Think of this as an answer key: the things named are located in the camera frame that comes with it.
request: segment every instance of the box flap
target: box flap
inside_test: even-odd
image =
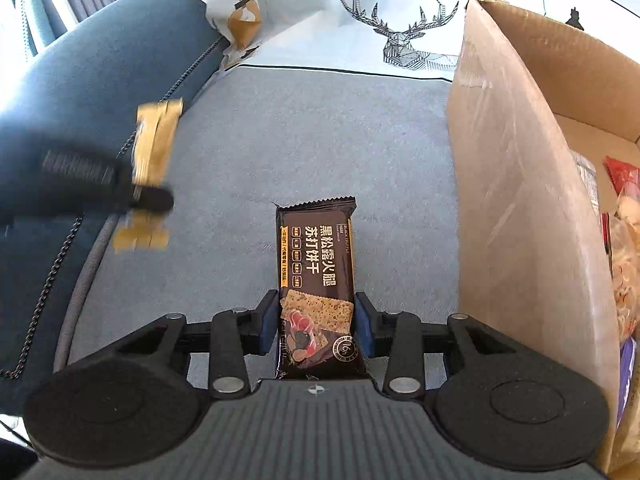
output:
[[[640,137],[640,65],[564,23],[480,0],[516,49],[554,113],[626,140]]]
[[[520,15],[519,9],[502,6],[498,19],[510,12]],[[501,21],[511,32],[526,32],[516,41],[523,49],[524,36],[546,42],[548,55],[526,47],[534,70],[542,72],[540,64],[547,59],[552,70],[560,70],[550,54],[551,45],[562,50],[561,40],[551,34],[556,25],[539,18],[527,14],[520,24]],[[593,43],[585,35],[574,39],[574,54],[589,50],[582,41]],[[607,80],[596,67],[590,72],[586,79]],[[561,70],[566,78],[570,73]],[[543,84],[551,85],[552,79]],[[571,82],[564,89],[577,91]],[[587,92],[586,98],[597,93]],[[551,99],[568,116],[584,120],[589,113],[578,100],[555,91]],[[545,96],[476,0],[467,7],[447,115],[460,198],[460,310],[602,387],[610,425],[598,464],[606,471],[618,406],[619,343],[596,215]],[[600,126],[607,120],[604,113],[591,117]],[[630,131],[622,120],[615,122],[620,122],[619,133]]]

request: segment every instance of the gray rug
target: gray rug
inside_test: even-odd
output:
[[[71,361],[167,312],[197,322],[257,304],[277,286],[273,203],[335,196],[358,202],[356,290],[379,309],[444,322],[458,304],[448,93],[443,81],[249,67],[207,87],[178,126],[169,247],[107,250]],[[252,380],[273,376],[273,350],[247,361]],[[425,362],[439,386],[440,356]],[[382,377],[382,360],[369,367]],[[206,376],[196,356],[190,380]]]

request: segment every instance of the cracker package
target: cracker package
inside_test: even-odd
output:
[[[280,378],[365,377],[351,336],[353,197],[278,207]]]

